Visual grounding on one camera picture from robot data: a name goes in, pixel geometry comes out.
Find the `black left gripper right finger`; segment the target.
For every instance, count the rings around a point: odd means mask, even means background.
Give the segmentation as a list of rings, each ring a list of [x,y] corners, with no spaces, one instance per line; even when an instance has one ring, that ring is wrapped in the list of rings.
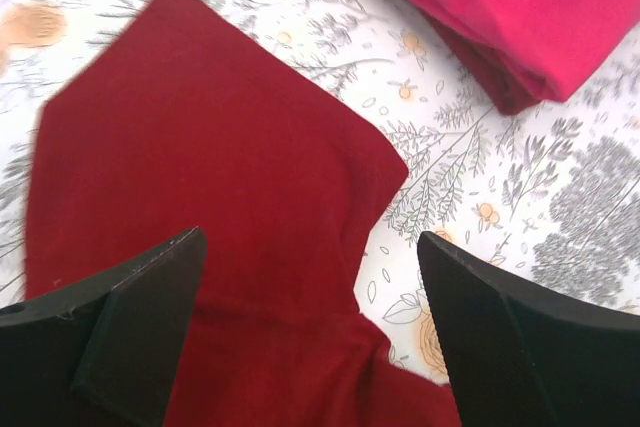
[[[417,255],[463,425],[638,425],[638,316],[539,286],[433,232]]]

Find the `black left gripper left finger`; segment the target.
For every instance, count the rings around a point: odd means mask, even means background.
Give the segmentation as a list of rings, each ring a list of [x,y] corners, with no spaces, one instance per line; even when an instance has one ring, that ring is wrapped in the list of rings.
[[[205,256],[191,229],[2,308],[2,425],[162,425]]]

